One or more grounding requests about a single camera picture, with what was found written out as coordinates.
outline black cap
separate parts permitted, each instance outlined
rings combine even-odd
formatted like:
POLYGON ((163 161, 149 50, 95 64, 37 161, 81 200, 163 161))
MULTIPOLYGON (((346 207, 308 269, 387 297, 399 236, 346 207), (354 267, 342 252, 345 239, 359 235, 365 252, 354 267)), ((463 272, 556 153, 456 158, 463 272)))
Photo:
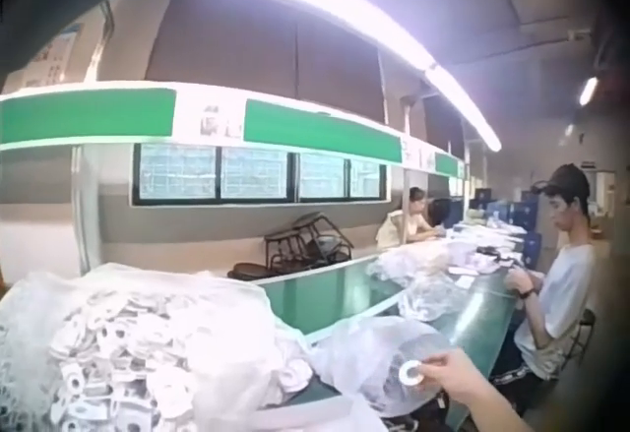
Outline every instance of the black cap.
POLYGON ((591 186, 584 171, 570 163, 556 169, 548 181, 540 181, 532 186, 532 192, 546 196, 563 195, 587 201, 591 196, 591 186))

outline wristwatch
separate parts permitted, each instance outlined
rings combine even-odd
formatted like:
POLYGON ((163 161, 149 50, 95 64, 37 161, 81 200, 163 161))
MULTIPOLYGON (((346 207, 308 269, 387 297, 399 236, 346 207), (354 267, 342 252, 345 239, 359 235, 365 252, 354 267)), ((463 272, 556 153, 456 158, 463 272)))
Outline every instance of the wristwatch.
POLYGON ((525 292, 519 292, 519 297, 523 300, 526 300, 528 297, 530 297, 532 294, 534 294, 536 291, 534 289, 530 289, 529 291, 525 291, 525 292))

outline green workbench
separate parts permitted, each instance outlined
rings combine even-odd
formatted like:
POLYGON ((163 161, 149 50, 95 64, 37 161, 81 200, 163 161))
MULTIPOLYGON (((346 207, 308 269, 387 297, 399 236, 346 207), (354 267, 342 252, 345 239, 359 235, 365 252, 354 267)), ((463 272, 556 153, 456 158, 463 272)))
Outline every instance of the green workbench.
MULTIPOLYGON (((403 289, 367 274, 367 266, 375 258, 272 278, 261 284, 274 313, 316 342, 327 337, 341 319, 376 316, 396 309, 403 289)), ((468 290, 466 305, 458 313, 442 316, 432 323, 451 344, 460 346, 486 377, 496 361, 516 305, 516 298, 503 285, 505 270, 478 277, 468 290)), ((325 401, 336 394, 314 382, 286 405, 325 401)), ((452 404, 449 425, 457 430, 467 414, 464 407, 452 404)))

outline person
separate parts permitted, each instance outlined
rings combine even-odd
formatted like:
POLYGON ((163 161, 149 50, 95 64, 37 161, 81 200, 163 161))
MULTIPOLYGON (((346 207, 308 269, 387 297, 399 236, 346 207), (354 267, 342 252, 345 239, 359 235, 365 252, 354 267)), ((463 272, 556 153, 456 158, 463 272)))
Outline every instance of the person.
MULTIPOLYGON (((409 217, 407 220, 407 243, 421 242, 439 236, 440 227, 432 227, 424 218, 426 193, 420 188, 409 189, 409 217)), ((376 244, 380 250, 397 247, 403 235, 403 209, 387 214, 376 234, 376 244)))
POLYGON ((586 308, 595 263, 588 212, 589 181, 574 164, 564 164, 549 181, 533 187, 543 193, 555 226, 567 233, 546 277, 516 268, 505 278, 523 300, 525 319, 506 336, 490 381, 523 414, 537 387, 552 379, 564 347, 586 308))
POLYGON ((465 405, 479 432, 533 432, 463 350, 456 348, 425 358, 418 373, 424 376, 421 388, 429 383, 437 384, 452 400, 465 405))

